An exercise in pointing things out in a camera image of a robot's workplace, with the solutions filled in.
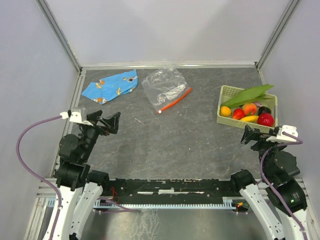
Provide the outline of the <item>red strawberry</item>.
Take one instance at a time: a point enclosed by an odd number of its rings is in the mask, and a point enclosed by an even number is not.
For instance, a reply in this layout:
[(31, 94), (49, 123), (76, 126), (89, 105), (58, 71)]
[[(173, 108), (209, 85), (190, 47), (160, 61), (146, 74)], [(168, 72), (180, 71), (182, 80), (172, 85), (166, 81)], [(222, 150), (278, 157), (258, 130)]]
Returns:
[(234, 120), (241, 120), (242, 118), (244, 118), (245, 112), (241, 109), (241, 108), (237, 108), (234, 110), (233, 115), (232, 115), (232, 119)]

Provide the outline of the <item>small orange mango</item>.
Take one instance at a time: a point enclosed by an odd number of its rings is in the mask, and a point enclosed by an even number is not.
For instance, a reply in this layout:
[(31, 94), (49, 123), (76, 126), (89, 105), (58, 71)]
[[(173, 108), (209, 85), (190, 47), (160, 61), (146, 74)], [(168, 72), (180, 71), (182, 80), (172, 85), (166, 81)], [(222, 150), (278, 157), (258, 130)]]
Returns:
[(219, 115), (222, 117), (229, 117), (232, 114), (232, 111), (229, 107), (227, 106), (221, 106), (220, 107), (220, 112)]

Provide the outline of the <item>green leaf vegetable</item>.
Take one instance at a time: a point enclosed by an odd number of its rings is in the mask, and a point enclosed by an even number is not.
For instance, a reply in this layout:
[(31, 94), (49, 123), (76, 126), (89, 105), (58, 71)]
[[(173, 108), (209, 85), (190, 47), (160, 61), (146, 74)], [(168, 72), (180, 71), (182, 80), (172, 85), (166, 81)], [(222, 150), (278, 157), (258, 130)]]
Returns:
[(248, 103), (253, 103), (260, 100), (268, 100), (269, 97), (266, 96), (266, 91), (273, 88), (274, 85), (264, 84), (260, 86), (255, 86), (251, 88), (246, 88), (239, 92), (237, 95), (222, 103), (221, 107), (234, 108), (242, 106)]

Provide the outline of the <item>clear zip top bag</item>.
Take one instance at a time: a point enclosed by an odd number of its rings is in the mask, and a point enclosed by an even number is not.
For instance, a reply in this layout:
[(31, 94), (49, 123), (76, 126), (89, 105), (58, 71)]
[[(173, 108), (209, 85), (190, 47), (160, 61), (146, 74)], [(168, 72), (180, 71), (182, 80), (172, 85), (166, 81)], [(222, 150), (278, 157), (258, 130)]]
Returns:
[(145, 77), (141, 85), (157, 113), (169, 109), (185, 98), (192, 88), (175, 68), (160, 68)]

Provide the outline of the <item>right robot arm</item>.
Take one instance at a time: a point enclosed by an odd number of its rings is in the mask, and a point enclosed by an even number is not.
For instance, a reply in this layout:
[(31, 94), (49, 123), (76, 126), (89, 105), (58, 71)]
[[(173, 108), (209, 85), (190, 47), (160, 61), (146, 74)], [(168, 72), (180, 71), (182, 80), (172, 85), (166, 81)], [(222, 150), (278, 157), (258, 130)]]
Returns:
[(241, 143), (251, 146), (259, 154), (261, 181), (267, 185), (266, 193), (275, 210), (271, 210), (262, 197), (259, 182), (246, 169), (230, 176), (229, 189), (242, 196), (259, 220), (269, 240), (308, 240), (307, 198), (295, 177), (300, 174), (297, 158), (284, 149), (301, 145), (296, 127), (283, 125), (269, 133), (258, 128), (244, 127)]

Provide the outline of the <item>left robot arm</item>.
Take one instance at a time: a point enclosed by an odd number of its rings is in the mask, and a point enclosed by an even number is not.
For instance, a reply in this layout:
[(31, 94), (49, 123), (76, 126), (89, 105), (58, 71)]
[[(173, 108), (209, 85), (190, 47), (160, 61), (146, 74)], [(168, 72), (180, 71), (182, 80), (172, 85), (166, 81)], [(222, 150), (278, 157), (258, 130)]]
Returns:
[(67, 134), (59, 142), (59, 167), (55, 173), (57, 194), (54, 213), (44, 235), (45, 240), (79, 240), (86, 221), (100, 195), (111, 189), (106, 172), (90, 170), (87, 161), (99, 136), (117, 134), (120, 112), (108, 118), (102, 110), (86, 113), (84, 107), (60, 113), (77, 124), (78, 135)]

